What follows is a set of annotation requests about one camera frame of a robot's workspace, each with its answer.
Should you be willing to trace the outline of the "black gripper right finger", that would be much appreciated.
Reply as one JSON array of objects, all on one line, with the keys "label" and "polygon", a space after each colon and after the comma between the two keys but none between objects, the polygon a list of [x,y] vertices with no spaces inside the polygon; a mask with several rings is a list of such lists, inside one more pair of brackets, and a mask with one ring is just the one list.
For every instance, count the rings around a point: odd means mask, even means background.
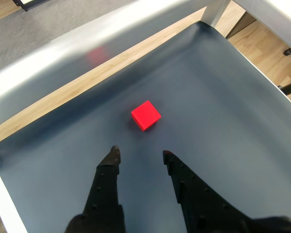
[{"label": "black gripper right finger", "polygon": [[172,152],[163,151],[189,233],[253,233],[253,220],[230,205]]}]

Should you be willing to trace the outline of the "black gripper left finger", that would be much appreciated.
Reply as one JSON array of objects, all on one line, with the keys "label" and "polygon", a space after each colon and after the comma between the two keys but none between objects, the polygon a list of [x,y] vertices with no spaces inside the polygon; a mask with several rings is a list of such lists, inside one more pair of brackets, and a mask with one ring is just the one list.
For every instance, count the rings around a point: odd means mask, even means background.
[{"label": "black gripper left finger", "polygon": [[117,192],[120,163],[119,147],[112,146],[96,168],[83,212],[71,219],[66,233],[125,232],[124,212]]}]

